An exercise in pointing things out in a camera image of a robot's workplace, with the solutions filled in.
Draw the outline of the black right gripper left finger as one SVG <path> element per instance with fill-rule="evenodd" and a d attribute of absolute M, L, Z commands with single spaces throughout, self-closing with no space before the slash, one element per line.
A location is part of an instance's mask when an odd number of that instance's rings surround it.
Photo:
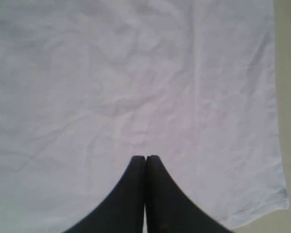
<path fill-rule="evenodd" d="M 144 225 L 145 165 L 133 156 L 109 195 L 67 233 L 141 233 Z"/>

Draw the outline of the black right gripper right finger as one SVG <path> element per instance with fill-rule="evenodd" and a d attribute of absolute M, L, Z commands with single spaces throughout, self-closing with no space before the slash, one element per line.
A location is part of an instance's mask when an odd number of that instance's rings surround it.
<path fill-rule="evenodd" d="M 231 232 L 182 192 L 156 155 L 146 159 L 145 210 L 149 233 Z"/>

